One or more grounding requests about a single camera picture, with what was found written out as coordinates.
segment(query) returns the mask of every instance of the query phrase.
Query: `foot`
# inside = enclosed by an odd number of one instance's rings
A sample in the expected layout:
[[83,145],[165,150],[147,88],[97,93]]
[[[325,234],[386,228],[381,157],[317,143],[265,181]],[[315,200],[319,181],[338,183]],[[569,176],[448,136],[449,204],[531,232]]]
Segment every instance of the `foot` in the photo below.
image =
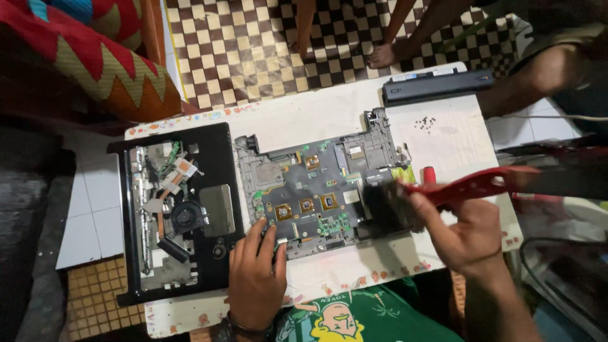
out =
[[415,51],[408,42],[408,40],[398,40],[394,44],[378,46],[371,53],[367,63],[372,69],[382,69],[410,58]]

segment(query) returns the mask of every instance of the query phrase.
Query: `wire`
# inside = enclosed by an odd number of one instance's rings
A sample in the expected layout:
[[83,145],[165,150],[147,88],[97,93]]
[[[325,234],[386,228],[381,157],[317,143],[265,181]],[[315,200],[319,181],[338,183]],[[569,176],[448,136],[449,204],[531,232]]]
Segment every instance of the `wire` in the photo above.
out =
[[608,121],[608,117],[595,117],[595,116],[585,116],[585,115],[559,115],[559,116],[549,116],[549,115],[506,115],[505,119],[509,117],[521,117],[522,119],[528,118],[542,118],[542,119],[579,119],[579,120],[587,120],[587,121]]
[[545,286],[545,284],[543,284],[543,282],[540,279],[538,279],[538,277],[534,274],[534,272],[532,272],[532,269],[530,269],[530,266],[528,266],[528,263],[526,262],[526,257],[525,257],[525,254],[523,251],[524,251],[526,245],[528,245],[529,243],[534,242],[534,241],[561,242],[561,243],[568,243],[571,245],[582,245],[582,246],[603,245],[603,244],[605,244],[605,242],[577,241],[577,240],[570,240],[570,239],[561,239],[558,237],[530,237],[528,239],[525,239],[523,241],[522,245],[519,247],[519,259],[522,261],[522,265],[526,269],[526,271],[528,272],[530,277],[541,287],[541,289],[547,295],[549,295],[549,297],[551,297],[551,299],[554,302],[554,305],[560,309],[560,311],[564,314],[564,316],[566,316],[573,323],[576,323],[576,320],[573,319],[572,316],[570,316],[568,311],[566,311],[562,308],[562,304],[559,303],[557,297],[553,294],[553,292],[551,292]]

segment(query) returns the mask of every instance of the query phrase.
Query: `gold chip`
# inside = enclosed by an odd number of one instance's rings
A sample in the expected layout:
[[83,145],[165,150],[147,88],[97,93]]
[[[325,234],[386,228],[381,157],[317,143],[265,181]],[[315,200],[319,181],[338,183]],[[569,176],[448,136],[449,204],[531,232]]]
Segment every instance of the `gold chip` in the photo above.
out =
[[277,221],[289,220],[293,216],[291,214],[291,207],[289,206],[289,203],[275,206],[274,212],[277,214]]
[[306,163],[306,170],[309,171],[321,167],[321,165],[319,164],[319,157],[316,155],[312,157],[306,157],[304,159],[304,162]]
[[336,194],[333,192],[330,194],[325,194],[321,196],[321,206],[323,206],[323,210],[331,210],[338,208],[338,202],[336,201]]
[[314,211],[314,203],[312,198],[304,198],[300,200],[300,211],[304,214],[305,212]]

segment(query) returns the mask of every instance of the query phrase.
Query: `human hand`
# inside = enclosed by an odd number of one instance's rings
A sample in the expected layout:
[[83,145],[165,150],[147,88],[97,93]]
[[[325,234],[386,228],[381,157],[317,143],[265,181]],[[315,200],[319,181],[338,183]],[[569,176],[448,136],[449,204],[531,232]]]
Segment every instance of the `human hand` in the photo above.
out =
[[265,218],[255,222],[247,236],[230,251],[230,315],[237,324],[252,330],[264,330],[271,325],[287,288],[286,245],[281,244],[277,249],[273,272],[277,227],[272,225],[266,231],[260,246],[260,234],[265,224]]
[[496,205],[485,200],[450,204],[458,223],[447,226],[424,195],[413,193],[409,201],[425,223],[439,258],[448,268],[478,281],[487,281],[494,274],[506,271]]

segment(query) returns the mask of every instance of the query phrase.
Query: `black cable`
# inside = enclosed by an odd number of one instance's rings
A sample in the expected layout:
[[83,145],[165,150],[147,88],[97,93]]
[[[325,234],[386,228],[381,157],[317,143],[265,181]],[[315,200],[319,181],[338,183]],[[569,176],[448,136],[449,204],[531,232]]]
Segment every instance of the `black cable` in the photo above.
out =
[[521,259],[522,265],[526,269],[526,271],[528,272],[530,277],[541,287],[541,289],[547,295],[549,295],[549,297],[551,297],[555,306],[557,306],[560,309],[560,311],[564,314],[564,316],[566,316],[573,323],[576,323],[576,320],[574,320],[568,314],[568,311],[564,310],[561,307],[561,304],[559,303],[557,297],[545,286],[545,284],[543,284],[543,282],[540,279],[538,279],[538,277],[534,274],[534,272],[532,272],[532,269],[530,269],[530,266],[528,266],[528,263],[526,263],[524,249],[525,249],[526,245],[528,245],[531,242],[535,242],[535,241],[559,242],[559,243],[566,243],[566,244],[570,244],[570,245],[580,245],[580,246],[597,246],[597,245],[604,245],[606,243],[597,242],[597,241],[577,241],[577,240],[570,240],[570,239],[562,239],[559,237],[530,237],[528,239],[525,239],[523,241],[522,245],[519,247],[519,259]]

